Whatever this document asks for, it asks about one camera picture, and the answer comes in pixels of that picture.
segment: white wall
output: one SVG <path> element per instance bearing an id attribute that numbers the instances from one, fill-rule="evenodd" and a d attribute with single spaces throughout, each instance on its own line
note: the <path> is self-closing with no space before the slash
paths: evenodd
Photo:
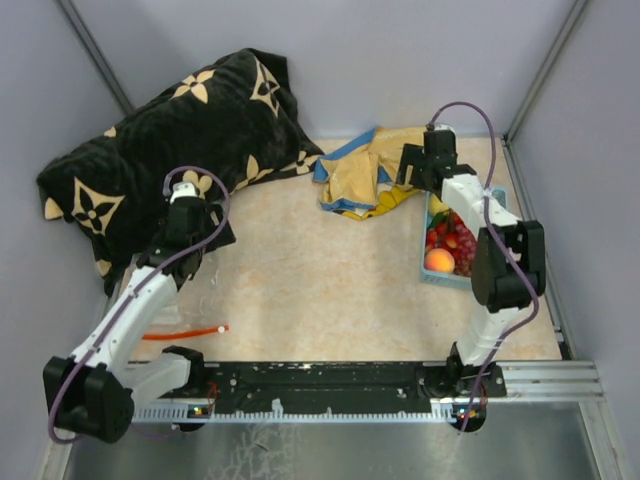
<path id="1" fill-rule="evenodd" d="M 46 445 L 42 368 L 104 297 L 88 239 L 43 219 L 36 175 L 120 113 L 52 1 L 0 2 L 0 65 L 0 478 L 18 480 Z"/>
<path id="2" fill-rule="evenodd" d="M 593 2 L 515 142 L 578 354 L 638 473 L 639 19 L 639 2 Z"/>
<path id="3" fill-rule="evenodd" d="M 75 0 L 136 105 L 251 46 L 291 60 L 312 136 L 426 123 L 453 100 L 506 131 L 572 0 Z M 447 114 L 486 133 L 473 112 Z"/>

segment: blue basket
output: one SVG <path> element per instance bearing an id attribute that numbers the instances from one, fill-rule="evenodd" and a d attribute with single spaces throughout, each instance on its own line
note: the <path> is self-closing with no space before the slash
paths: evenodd
<path id="1" fill-rule="evenodd" d="M 507 191 L 502 187 L 492 187 L 491 193 L 500 205 L 504 208 L 507 206 Z M 429 199 L 431 194 L 427 192 L 427 214 L 424 219 L 424 231 L 422 232 L 422 263 L 420 265 L 420 281 L 425 283 L 433 283 L 435 285 L 442 285 L 443 287 L 453 287 L 471 290 L 471 279 L 469 277 L 463 277 L 461 275 L 453 275 L 448 273 L 434 272 L 424 268 L 424 249 L 427 243 L 427 227 L 431 223 L 432 216 L 429 214 Z"/>

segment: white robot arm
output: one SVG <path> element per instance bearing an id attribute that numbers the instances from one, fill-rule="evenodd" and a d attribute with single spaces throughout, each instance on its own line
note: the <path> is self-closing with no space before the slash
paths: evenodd
<path id="1" fill-rule="evenodd" d="M 164 228 L 138 260 L 115 305 L 69 358 L 53 357 L 45 366 L 45 393 L 56 427 L 112 443 L 128 429 L 134 408 L 203 382 L 202 354 L 183 347 L 169 347 L 156 360 L 128 368 L 133 349 L 160 309 L 193 278 L 204 249 L 171 258 L 216 230 L 198 193 L 189 182 L 173 187 Z"/>
<path id="2" fill-rule="evenodd" d="M 537 221 L 523 222 L 508 212 L 480 183 L 468 165 L 457 164 L 456 141 L 446 126 L 427 128 L 424 146 L 405 145 L 397 183 L 437 195 L 478 240 L 472 268 L 472 290 L 478 302 L 466 333 L 452 355 L 473 375 L 531 303 L 531 294 L 489 234 L 488 216 L 504 246 L 520 256 L 518 266 L 540 296 L 545 289 L 544 230 Z"/>

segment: metal frame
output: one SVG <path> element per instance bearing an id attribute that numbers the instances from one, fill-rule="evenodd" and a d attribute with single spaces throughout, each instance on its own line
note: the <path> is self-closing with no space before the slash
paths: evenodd
<path id="1" fill-rule="evenodd" d="M 443 362 L 423 362 L 423 366 L 442 367 Z M 535 361 L 535 362 L 498 362 L 502 368 L 504 383 L 507 389 L 505 397 L 490 397 L 490 404 L 504 403 L 558 403 L 573 402 L 591 404 L 604 402 L 604 393 L 598 379 L 595 365 L 590 361 Z M 218 368 L 220 363 L 209 363 L 209 368 Z M 452 423 L 454 407 L 466 405 L 468 397 L 445 397 L 431 399 L 431 413 L 378 413 L 378 414 L 332 414 L 318 415 L 286 414 L 278 403 L 272 405 L 271 412 L 235 414 L 216 414 L 190 418 L 189 412 L 195 408 L 206 409 L 208 400 L 202 397 L 166 398 L 156 400 L 135 412 L 135 423 Z"/>
<path id="2" fill-rule="evenodd" d="M 553 70 L 553 67 L 556 65 L 558 59 L 560 58 L 560 55 L 564 51 L 564 48 L 567 45 L 567 41 L 571 38 L 578 25 L 584 19 L 587 12 L 587 7 L 590 3 L 591 0 L 576 0 L 571 7 L 569 15 L 560 28 L 558 35 L 551 45 L 551 49 L 542 62 L 542 65 L 540 66 L 540 69 L 538 70 L 533 83 L 527 90 L 527 94 L 525 95 L 520 108 L 518 108 L 518 111 L 513 121 L 511 122 L 509 131 L 505 136 L 507 143 L 513 142 L 514 138 L 518 134 L 522 123 L 529 114 L 529 111 L 538 98 L 538 95 L 542 91 L 542 88 L 545 85 L 549 74 Z"/>
<path id="3" fill-rule="evenodd" d="M 104 81 L 105 86 L 109 89 L 109 92 L 113 96 L 113 99 L 118 104 L 118 107 L 122 110 L 122 113 L 129 115 L 135 110 L 133 103 L 125 93 L 122 85 L 118 81 L 113 69 L 109 65 L 106 57 L 102 53 L 102 50 L 94 40 L 93 35 L 87 28 L 86 24 L 78 9 L 75 7 L 71 0 L 55 0 L 60 7 L 62 14 L 69 22 L 73 33 L 84 47 L 87 55 L 96 71 Z"/>
<path id="4" fill-rule="evenodd" d="M 114 100 L 124 114 L 134 111 L 134 105 L 128 98 L 123 87 L 119 83 L 109 62 L 105 58 L 91 32 L 87 28 L 80 13 L 72 0 L 55 0 L 61 8 L 62 13 L 69 22 L 70 28 L 83 45 L 90 60 L 97 72 L 103 79 Z M 513 180 L 513 185 L 518 196 L 523 217 L 533 218 L 534 211 L 531 199 L 526 189 L 522 171 L 519 166 L 517 155 L 513 150 L 513 141 L 517 137 L 523 122 L 529 115 L 537 98 L 542 92 L 544 85 L 557 64 L 562 51 L 567 42 L 572 37 L 580 22 L 584 19 L 590 0 L 576 0 L 570 9 L 561 30 L 555 38 L 544 62 L 540 66 L 538 73 L 527 91 L 514 120 L 506 133 L 503 141 L 503 148 L 509 171 Z M 556 282 L 552 269 L 547 265 L 548 287 L 546 299 L 551 311 L 551 318 L 559 344 L 566 343 L 568 349 L 563 352 L 564 358 L 572 358 L 575 355 L 575 343 L 570 330 L 564 322 L 566 318 L 562 302 L 555 288 Z M 103 315 L 97 319 L 96 324 L 102 319 L 104 314 L 115 302 L 115 295 L 107 299 L 104 305 Z M 429 365 L 442 365 L 442 363 L 431 362 Z M 593 362 L 563 360 L 557 362 L 499 362 L 503 368 L 504 381 L 507 387 L 505 398 L 492 398 L 491 404 L 496 406 L 509 402 L 577 402 L 583 416 L 585 432 L 590 442 L 595 462 L 602 478 L 611 479 L 631 479 L 633 475 L 627 463 L 624 449 L 617 435 L 614 422 L 611 419 L 608 405 L 604 398 L 604 393 Z M 468 398 L 444 398 L 431 400 L 431 414 L 400 414 L 394 415 L 393 421 L 404 422 L 450 422 L 451 412 L 455 405 L 468 402 Z M 136 412 L 134 420 L 138 423 L 172 423 L 178 421 L 187 423 L 186 409 L 194 404 L 206 404 L 206 399 L 166 399 L 158 400 L 148 405 L 146 408 Z M 304 421 L 349 421 L 349 422 L 385 422 L 391 419 L 387 415 L 319 415 L 317 418 L 309 416 L 288 417 L 282 411 L 272 412 L 272 415 L 214 415 L 206 421 L 209 423 L 229 423 L 229 422 L 304 422 Z M 58 446 L 49 444 L 47 454 L 42 464 L 39 478 L 58 479 L 64 475 L 64 469 L 69 457 L 70 446 Z"/>

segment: beige mat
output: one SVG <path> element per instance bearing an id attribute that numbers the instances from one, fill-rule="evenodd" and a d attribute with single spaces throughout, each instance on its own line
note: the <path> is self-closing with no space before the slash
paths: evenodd
<path id="1" fill-rule="evenodd" d="M 325 151 L 343 141 L 319 142 Z M 461 163 L 481 178 L 488 139 L 459 139 Z M 499 148 L 495 184 L 516 199 Z M 464 332 L 472 294 L 419 282 L 424 195 L 355 222 L 317 203 L 311 176 L 252 186 L 233 196 L 238 241 L 209 255 L 179 294 L 182 326 L 228 324 L 224 334 L 171 342 L 208 360 L 441 360 Z M 138 360 L 167 344 L 143 341 Z M 516 332 L 500 359 L 559 359 L 546 303 Z"/>

